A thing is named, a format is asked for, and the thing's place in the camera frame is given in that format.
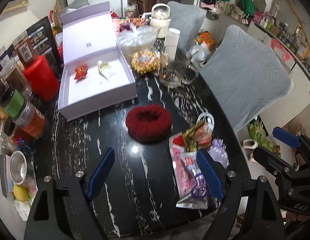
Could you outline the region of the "lavender brocade drawstring pouch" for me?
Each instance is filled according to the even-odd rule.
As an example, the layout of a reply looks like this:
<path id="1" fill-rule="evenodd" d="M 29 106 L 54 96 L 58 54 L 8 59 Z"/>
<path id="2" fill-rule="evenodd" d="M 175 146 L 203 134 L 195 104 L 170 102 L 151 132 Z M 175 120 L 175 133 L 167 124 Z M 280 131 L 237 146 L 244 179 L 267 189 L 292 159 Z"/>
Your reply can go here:
<path id="1" fill-rule="evenodd" d="M 209 154 L 213 161 L 219 162 L 224 168 L 228 167 L 229 159 L 222 139 L 213 139 Z"/>

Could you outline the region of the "brown green snack packet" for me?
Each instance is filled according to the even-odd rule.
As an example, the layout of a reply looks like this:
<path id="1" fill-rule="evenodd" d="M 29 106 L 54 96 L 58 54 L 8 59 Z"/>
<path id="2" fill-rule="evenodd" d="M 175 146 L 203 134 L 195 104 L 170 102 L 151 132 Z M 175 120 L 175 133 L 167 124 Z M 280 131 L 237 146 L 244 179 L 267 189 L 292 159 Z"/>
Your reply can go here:
<path id="1" fill-rule="evenodd" d="M 212 143 L 212 131 L 209 124 L 202 120 L 182 134 L 187 152 L 195 152 L 202 148 L 209 148 Z"/>

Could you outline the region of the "dark red fluffy scrunchie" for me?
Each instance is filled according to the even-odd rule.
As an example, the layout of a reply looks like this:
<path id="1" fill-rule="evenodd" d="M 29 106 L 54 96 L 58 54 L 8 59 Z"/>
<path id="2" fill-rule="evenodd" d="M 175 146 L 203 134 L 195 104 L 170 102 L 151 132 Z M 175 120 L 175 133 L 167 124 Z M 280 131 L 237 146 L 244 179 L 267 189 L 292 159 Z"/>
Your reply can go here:
<path id="1" fill-rule="evenodd" d="M 128 134 L 144 144 L 166 139 L 171 133 L 172 117 L 160 105 L 137 106 L 126 116 Z"/>

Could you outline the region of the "red snack packet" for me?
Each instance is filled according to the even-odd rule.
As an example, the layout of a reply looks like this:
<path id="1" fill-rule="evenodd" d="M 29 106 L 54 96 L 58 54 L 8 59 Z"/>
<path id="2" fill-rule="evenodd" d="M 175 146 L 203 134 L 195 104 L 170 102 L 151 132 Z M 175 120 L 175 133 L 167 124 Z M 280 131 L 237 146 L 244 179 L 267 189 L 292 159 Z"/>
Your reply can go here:
<path id="1" fill-rule="evenodd" d="M 80 66 L 75 69 L 75 80 L 82 80 L 86 78 L 86 75 L 88 73 L 88 67 L 87 66 Z"/>

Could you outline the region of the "pink rose sachet packet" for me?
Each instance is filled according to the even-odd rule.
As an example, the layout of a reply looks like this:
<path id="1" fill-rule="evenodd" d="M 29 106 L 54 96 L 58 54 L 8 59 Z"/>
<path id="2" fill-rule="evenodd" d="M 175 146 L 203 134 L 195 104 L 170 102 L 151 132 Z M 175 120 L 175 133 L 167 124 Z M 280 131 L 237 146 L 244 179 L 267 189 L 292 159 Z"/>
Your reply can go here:
<path id="1" fill-rule="evenodd" d="M 179 132 L 175 135 L 172 135 L 169 138 L 169 147 L 170 148 L 177 148 L 179 150 L 185 151 L 185 142 L 183 140 L 183 133 Z"/>

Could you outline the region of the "green slippers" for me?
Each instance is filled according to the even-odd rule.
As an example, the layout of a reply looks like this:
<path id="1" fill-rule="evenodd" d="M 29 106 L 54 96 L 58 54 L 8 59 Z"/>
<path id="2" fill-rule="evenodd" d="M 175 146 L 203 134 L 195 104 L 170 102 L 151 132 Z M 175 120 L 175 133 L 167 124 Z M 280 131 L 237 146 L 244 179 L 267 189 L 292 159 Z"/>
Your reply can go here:
<path id="1" fill-rule="evenodd" d="M 258 146 L 264 147 L 270 152 L 273 151 L 273 144 L 266 139 L 264 126 L 259 120 L 255 120 L 253 123 L 249 124 L 248 131 L 251 138 L 258 143 Z"/>

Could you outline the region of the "white fluffy slippers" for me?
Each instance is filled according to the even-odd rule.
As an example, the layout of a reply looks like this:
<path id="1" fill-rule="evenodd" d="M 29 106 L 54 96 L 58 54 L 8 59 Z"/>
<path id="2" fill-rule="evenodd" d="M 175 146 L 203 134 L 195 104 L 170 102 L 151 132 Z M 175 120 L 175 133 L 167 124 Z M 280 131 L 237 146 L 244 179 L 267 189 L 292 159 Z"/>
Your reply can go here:
<path id="1" fill-rule="evenodd" d="M 242 147 L 248 150 L 254 150 L 259 146 L 258 142 L 254 139 L 245 139 L 242 142 Z"/>

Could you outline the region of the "near grey leaf chair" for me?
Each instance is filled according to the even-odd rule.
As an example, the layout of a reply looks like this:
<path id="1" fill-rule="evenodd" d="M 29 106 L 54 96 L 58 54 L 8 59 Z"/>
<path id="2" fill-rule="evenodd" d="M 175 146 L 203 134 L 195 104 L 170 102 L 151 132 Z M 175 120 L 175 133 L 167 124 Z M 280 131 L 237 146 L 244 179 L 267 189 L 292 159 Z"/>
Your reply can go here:
<path id="1" fill-rule="evenodd" d="M 273 50 L 233 24 L 199 73 L 235 132 L 294 86 Z"/>

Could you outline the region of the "grey leaf chair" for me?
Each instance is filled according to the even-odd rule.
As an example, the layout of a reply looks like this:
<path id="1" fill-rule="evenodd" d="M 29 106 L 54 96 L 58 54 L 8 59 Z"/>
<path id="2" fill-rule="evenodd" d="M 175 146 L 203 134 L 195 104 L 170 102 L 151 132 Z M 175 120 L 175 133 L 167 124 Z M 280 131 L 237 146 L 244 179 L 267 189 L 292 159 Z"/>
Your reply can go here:
<path id="1" fill-rule="evenodd" d="M 171 9 L 170 28 L 180 31 L 178 46 L 189 50 L 204 22 L 207 11 L 195 5 L 175 1 L 169 1 L 167 5 Z"/>
<path id="2" fill-rule="evenodd" d="M 199 73 L 235 132 L 294 86 L 273 50 L 233 24 Z"/>

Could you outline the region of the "steel cup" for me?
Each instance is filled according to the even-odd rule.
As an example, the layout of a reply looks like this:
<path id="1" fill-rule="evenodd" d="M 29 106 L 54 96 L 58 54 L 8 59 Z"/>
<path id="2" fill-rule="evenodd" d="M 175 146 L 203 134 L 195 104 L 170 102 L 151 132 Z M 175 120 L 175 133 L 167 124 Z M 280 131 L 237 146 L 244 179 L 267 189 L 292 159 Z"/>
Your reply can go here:
<path id="1" fill-rule="evenodd" d="M 16 185 L 29 183 L 34 177 L 31 156 L 20 150 L 15 151 L 10 157 L 9 171 L 12 181 Z"/>

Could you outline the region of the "orange spice jar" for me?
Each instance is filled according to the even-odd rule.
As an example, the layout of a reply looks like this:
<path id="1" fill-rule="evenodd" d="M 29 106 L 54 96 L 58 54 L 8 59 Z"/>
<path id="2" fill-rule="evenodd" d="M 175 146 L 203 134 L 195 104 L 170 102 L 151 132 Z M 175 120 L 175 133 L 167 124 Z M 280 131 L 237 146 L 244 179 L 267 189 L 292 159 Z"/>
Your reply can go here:
<path id="1" fill-rule="evenodd" d="M 46 127 L 45 116 L 31 102 L 26 100 L 13 122 L 34 138 L 42 136 Z"/>

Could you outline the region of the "lavender open gift box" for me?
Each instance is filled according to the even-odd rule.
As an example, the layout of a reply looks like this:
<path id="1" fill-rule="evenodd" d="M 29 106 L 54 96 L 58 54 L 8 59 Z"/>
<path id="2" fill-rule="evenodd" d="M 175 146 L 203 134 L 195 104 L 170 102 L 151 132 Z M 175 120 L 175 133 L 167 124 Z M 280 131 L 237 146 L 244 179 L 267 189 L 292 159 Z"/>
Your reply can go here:
<path id="1" fill-rule="evenodd" d="M 61 17 L 64 70 L 58 110 L 67 121 L 137 97 L 136 80 L 124 55 L 116 46 L 109 2 L 89 5 Z M 97 62 L 111 65 L 107 81 Z M 85 79 L 75 80 L 75 69 L 87 66 Z"/>

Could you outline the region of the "bag of waffle cookies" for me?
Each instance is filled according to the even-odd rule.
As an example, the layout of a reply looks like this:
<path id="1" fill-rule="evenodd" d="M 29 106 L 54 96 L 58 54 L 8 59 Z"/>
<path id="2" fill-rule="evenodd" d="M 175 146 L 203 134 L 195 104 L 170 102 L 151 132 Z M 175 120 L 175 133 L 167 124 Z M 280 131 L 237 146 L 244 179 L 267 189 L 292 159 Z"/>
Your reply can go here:
<path id="1" fill-rule="evenodd" d="M 138 74 L 156 72 L 160 67 L 160 54 L 157 50 L 141 50 L 131 56 L 130 66 Z"/>

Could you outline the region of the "white paper cup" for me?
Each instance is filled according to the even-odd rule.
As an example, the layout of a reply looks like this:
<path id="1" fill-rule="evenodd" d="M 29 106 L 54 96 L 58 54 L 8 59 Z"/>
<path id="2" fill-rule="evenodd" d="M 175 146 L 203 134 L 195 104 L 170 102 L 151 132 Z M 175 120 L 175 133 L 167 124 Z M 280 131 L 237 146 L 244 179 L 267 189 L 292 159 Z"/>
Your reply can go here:
<path id="1" fill-rule="evenodd" d="M 174 60 L 178 42 L 180 37 L 180 30 L 175 28 L 169 28 L 164 42 L 164 51 L 169 60 Z"/>

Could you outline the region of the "far grey leaf chair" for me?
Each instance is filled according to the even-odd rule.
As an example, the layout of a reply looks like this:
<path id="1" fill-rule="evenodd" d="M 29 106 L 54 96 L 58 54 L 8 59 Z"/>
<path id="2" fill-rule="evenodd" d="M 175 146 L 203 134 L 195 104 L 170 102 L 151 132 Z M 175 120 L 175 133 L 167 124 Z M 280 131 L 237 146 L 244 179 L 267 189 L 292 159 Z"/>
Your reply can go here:
<path id="1" fill-rule="evenodd" d="M 189 50 L 204 22 L 207 11 L 195 5 L 175 1 L 169 1 L 167 5 L 171 9 L 170 28 L 180 31 L 178 46 Z"/>

